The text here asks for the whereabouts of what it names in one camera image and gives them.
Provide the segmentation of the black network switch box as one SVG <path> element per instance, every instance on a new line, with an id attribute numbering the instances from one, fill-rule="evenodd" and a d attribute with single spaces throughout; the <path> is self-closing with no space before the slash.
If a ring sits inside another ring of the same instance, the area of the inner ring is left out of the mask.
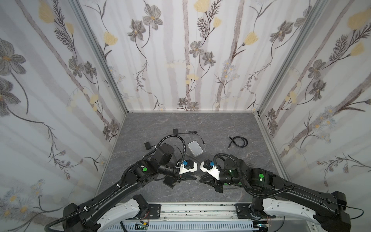
<path id="1" fill-rule="evenodd" d="M 176 181 L 177 179 L 175 177 L 167 176 L 165 177 L 163 184 L 173 189 L 175 187 Z"/>

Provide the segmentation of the black power adapter with cable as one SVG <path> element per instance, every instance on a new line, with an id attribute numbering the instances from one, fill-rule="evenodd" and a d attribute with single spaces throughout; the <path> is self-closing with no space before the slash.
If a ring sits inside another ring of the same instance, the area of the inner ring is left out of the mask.
<path id="1" fill-rule="evenodd" d="M 162 145 L 162 143 L 157 143 L 155 145 L 152 145 L 150 142 L 145 142 L 146 150 L 158 149 L 161 145 Z"/>

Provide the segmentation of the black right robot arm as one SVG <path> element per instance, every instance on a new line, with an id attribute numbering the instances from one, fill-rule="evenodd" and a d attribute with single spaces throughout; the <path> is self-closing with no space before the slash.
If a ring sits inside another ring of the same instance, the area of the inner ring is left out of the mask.
<path id="1" fill-rule="evenodd" d="M 313 210 L 314 221 L 327 232 L 351 230 L 352 218 L 346 212 L 348 205 L 342 192 L 315 191 L 270 171 L 249 167 L 243 160 L 225 153 L 203 161 L 200 170 L 204 172 L 200 182 L 212 186 L 218 193 L 223 192 L 224 186 L 234 185 L 242 187 L 254 200 L 278 196 Z"/>

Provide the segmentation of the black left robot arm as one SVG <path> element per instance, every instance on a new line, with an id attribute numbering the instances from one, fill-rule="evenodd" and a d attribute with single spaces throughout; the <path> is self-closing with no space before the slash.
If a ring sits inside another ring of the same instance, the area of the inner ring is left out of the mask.
<path id="1" fill-rule="evenodd" d="M 181 158 L 173 166 L 168 163 L 174 148 L 165 140 L 177 138 L 183 145 Z M 164 175 L 163 183 L 174 188 L 182 181 L 182 165 L 186 155 L 186 143 L 179 135 L 167 135 L 159 141 L 155 149 L 127 168 L 121 178 L 107 190 L 80 205 L 70 204 L 65 207 L 63 217 L 48 223 L 44 230 L 52 232 L 55 225 L 62 224 L 65 232 L 96 232 L 102 228 L 98 221 L 111 208 L 131 193 L 155 181 L 158 175 Z"/>

